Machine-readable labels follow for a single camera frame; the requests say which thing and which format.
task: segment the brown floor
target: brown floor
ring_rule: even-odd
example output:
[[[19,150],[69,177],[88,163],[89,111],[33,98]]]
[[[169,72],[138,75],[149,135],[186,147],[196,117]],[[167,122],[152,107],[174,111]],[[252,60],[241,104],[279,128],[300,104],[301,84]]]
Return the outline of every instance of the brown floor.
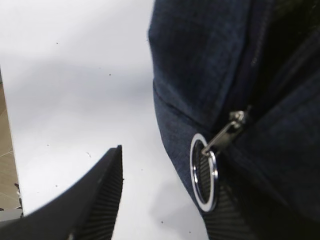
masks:
[[[14,209],[20,206],[18,183],[11,133],[8,122],[5,94],[0,83],[0,208]]]

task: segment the zipper slider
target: zipper slider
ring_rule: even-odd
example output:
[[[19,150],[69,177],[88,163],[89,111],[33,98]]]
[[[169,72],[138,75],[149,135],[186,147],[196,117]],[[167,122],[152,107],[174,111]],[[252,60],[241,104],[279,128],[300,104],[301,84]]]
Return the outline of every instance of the zipper slider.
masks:
[[[242,132],[244,125],[247,123],[250,107],[247,111],[232,111],[229,113],[228,124],[201,150],[205,156],[210,155],[210,149],[214,148],[215,154],[218,154],[225,149],[235,137]]]

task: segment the black ribbed object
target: black ribbed object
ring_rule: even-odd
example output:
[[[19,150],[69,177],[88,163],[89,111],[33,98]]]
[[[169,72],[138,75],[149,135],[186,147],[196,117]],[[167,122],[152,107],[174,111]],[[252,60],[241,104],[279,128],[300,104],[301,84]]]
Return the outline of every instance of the black ribbed object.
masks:
[[[29,216],[0,228],[0,239],[109,240],[122,187],[122,148],[118,146],[110,149],[58,198]]]
[[[320,224],[275,201],[221,155],[218,201],[202,212],[210,240],[319,240]]]

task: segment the white surface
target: white surface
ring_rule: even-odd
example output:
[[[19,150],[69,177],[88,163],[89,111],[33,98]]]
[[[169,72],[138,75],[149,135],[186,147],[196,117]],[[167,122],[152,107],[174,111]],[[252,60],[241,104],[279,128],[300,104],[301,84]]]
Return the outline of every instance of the white surface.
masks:
[[[152,6],[148,0],[1,1],[0,64],[26,214],[121,144],[124,186],[113,239],[207,239],[154,114]]]

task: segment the zipper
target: zipper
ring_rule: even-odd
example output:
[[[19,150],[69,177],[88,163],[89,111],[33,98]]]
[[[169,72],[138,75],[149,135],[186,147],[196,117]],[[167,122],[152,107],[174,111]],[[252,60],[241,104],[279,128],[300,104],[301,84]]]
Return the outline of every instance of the zipper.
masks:
[[[274,0],[254,0],[248,20],[248,43],[242,54],[236,78],[224,101],[216,126],[221,129],[228,121],[228,116],[234,111],[245,111],[251,90],[256,82],[261,61],[262,49],[265,43],[270,18],[273,12]]]
[[[268,21],[272,11],[273,1],[269,1],[266,6],[264,17],[262,18],[261,31],[259,32],[258,41],[256,43],[256,49],[253,54],[252,61],[250,62],[250,69],[247,71],[246,78],[238,77],[235,84],[233,84],[232,89],[229,91],[227,100],[225,101],[221,119],[227,124],[220,128],[221,130],[215,135],[215,137],[208,143],[208,145],[202,149],[201,153],[208,156],[209,151],[213,149],[215,153],[219,154],[223,151],[244,129],[248,127],[251,123],[255,122],[263,116],[272,106],[277,104],[283,97],[290,93],[290,89],[293,90],[304,80],[300,76],[295,82],[294,77],[299,73],[299,70],[304,65],[309,64],[309,60],[315,61],[320,59],[320,28],[303,42],[303,44],[298,48],[295,54],[290,58],[290,60],[284,65],[279,73],[276,74],[275,78],[267,88],[266,92],[262,97],[253,105],[248,106],[248,101],[250,98],[250,91],[256,82],[256,75],[252,72],[259,64],[261,58],[262,47],[266,37],[266,31],[268,28]],[[318,70],[317,67],[311,67],[311,72]],[[226,113],[229,113],[229,121],[226,121]]]
[[[210,150],[213,149],[218,155],[223,151],[244,129],[248,120],[248,111],[232,111],[229,114],[229,120],[224,128],[204,147],[201,153],[209,156]]]

